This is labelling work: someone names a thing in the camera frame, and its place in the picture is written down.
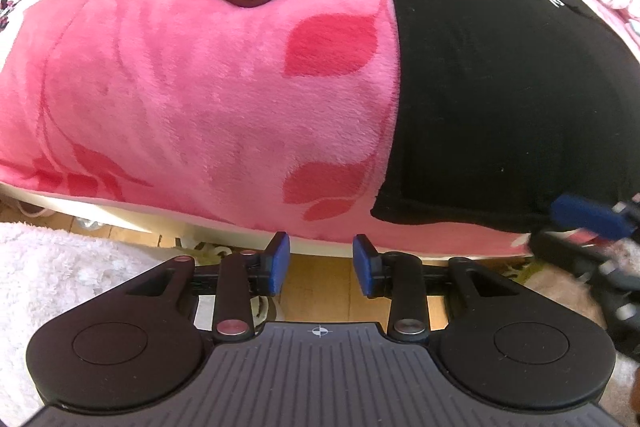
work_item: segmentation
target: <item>black fabric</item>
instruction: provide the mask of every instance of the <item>black fabric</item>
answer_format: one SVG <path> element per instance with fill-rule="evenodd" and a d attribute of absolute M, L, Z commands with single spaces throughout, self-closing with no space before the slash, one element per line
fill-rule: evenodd
<path fill-rule="evenodd" d="M 398 121 L 372 215 L 528 232 L 640 190 L 640 66 L 580 0 L 394 0 Z"/>

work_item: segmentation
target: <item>pink blanket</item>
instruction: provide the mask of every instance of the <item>pink blanket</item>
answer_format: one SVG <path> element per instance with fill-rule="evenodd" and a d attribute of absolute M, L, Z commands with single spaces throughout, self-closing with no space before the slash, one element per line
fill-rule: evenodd
<path fill-rule="evenodd" d="M 370 217 L 397 107 L 392 0 L 21 0 L 0 66 L 1 182 L 338 243 L 522 247 Z"/>

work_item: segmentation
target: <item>bed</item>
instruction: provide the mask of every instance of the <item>bed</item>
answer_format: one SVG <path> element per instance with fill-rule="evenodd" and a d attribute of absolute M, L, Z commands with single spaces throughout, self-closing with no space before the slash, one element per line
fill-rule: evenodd
<path fill-rule="evenodd" d="M 287 230 L 316 255 L 350 255 L 355 233 L 433 257 L 523 252 L 522 234 L 371 217 L 398 104 L 392 0 L 13 1 L 1 194 L 244 248 Z M 640 57 L 629 17 L 585 2 Z"/>

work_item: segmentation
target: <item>white crosshair symbol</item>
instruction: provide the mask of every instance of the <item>white crosshair symbol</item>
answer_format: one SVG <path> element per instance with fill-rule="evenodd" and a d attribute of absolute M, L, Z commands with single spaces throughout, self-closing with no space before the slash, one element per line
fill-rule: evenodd
<path fill-rule="evenodd" d="M 322 324 L 318 324 L 317 327 L 313 328 L 312 330 L 309 330 L 311 333 L 313 333 L 314 335 L 316 335 L 317 337 L 324 337 L 325 335 L 332 333 L 331 330 L 328 330 L 327 328 L 325 328 Z"/>

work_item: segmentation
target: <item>ribbed surface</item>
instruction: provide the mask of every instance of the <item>ribbed surface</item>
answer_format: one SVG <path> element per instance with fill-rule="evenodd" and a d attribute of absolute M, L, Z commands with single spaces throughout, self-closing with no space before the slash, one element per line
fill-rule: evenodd
<path fill-rule="evenodd" d="M 149 409 L 83 417 L 41 411 L 28 427 L 614 427 L 596 406 L 529 415 L 476 402 L 422 347 L 373 324 L 269 323 L 256 339 L 216 348 L 198 378 Z"/>

